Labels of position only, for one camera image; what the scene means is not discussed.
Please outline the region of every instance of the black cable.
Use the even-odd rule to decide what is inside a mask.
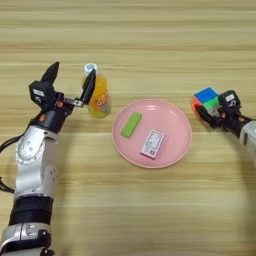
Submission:
[[[35,118],[31,119],[31,121],[30,121],[29,124],[28,124],[28,127],[29,127],[30,125],[32,125],[33,122],[34,122],[36,119],[38,119],[42,114],[43,114],[43,111],[41,110],[40,113],[39,113]],[[6,141],[0,146],[0,154],[1,154],[1,152],[2,152],[4,149],[6,149],[7,147],[9,147],[9,146],[12,145],[13,143],[16,143],[17,141],[19,141],[19,140],[24,136],[25,132],[22,133],[22,134],[19,135],[19,136],[16,136],[16,137],[13,137],[13,138],[11,138],[11,139],[6,140]],[[12,193],[12,194],[15,192],[14,189],[12,189],[12,188],[8,187],[6,184],[4,184],[4,182],[2,181],[2,177],[0,177],[0,190],[3,191],[3,192]]]

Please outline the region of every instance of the bottle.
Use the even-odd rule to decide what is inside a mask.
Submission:
[[[99,73],[96,64],[86,64],[84,66],[85,74],[88,75],[93,69],[96,71],[95,89],[89,102],[89,113],[93,117],[103,118],[110,112],[110,98],[107,89],[106,78]]]

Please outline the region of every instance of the small box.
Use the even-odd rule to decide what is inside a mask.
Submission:
[[[155,160],[163,140],[163,133],[151,130],[140,151],[140,154]]]

